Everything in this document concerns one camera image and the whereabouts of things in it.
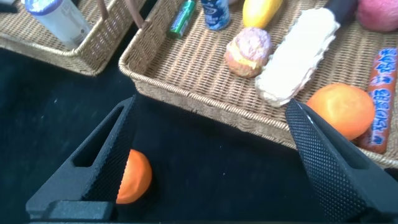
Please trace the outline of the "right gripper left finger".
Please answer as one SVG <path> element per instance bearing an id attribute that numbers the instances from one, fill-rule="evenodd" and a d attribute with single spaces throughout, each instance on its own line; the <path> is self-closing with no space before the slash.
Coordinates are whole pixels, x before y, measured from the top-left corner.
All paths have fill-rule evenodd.
<path id="1" fill-rule="evenodd" d="M 31 219 L 110 219 L 131 149 L 136 97 L 118 103 L 27 201 Z"/>

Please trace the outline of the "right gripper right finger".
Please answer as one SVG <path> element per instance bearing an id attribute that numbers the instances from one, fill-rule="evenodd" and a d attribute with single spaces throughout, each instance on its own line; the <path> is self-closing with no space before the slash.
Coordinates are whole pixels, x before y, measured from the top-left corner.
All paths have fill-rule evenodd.
<path id="1" fill-rule="evenodd" d="M 285 118 L 329 222 L 396 222 L 397 181 L 307 105 Z"/>

